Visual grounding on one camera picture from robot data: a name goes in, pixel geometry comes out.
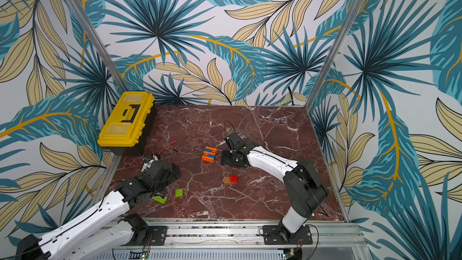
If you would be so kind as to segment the orange lego brick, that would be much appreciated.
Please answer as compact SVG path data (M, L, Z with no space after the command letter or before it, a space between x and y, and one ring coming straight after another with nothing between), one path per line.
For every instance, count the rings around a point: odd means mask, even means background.
M206 151L206 152L217 153L217 149L216 149L216 148L212 148L212 147L209 147L209 146L206 146L206 147L205 147L205 151Z
M203 155L202 160L206 161L206 162L209 162L209 163L213 163L215 161L215 156L213 156L213 155L210 155L210 156Z

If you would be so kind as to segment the green square lego brick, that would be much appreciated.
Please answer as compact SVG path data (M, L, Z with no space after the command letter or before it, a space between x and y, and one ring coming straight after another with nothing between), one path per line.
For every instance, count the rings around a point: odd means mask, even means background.
M179 189L176 189L176 190L175 190L175 197L176 197L176 198L183 197L183 195L184 195L184 192L183 192L183 189L182 189L182 188L179 188Z

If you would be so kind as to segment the lime green lego brick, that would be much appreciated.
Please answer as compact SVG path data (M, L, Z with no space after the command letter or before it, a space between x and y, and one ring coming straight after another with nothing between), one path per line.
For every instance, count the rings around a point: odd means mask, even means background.
M167 202L168 197L167 196L154 196L152 200L159 202L161 204L165 204Z

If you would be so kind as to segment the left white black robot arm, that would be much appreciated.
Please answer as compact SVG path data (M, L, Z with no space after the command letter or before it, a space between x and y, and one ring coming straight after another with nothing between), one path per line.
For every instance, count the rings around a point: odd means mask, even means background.
M125 179L100 202L41 237L20 240L15 260L91 260L125 244L146 245L152 239L148 224L130 214L101 232L102 226L154 196L181 176L180 168L167 160L154 161L138 175Z

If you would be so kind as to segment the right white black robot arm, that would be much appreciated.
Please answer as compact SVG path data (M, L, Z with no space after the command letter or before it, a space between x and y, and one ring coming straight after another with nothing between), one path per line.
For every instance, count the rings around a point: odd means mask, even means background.
M228 149L222 151L221 164L236 168L255 167L282 181L290 208L280 221L280 231L293 236L321 206L329 191L315 165L309 160L295 161L273 154L256 143L246 143L237 133L225 137Z

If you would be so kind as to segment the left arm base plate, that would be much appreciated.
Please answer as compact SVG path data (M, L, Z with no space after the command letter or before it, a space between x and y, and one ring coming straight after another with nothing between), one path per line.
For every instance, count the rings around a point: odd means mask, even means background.
M130 241L122 246L163 246L166 240L167 230L167 226L136 228Z

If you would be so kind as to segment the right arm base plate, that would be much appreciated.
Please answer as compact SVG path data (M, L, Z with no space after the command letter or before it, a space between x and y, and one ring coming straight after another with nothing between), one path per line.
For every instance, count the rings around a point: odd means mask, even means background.
M310 229L302 226L297 232L290 233L283 225L262 226L265 245L309 245L313 243Z

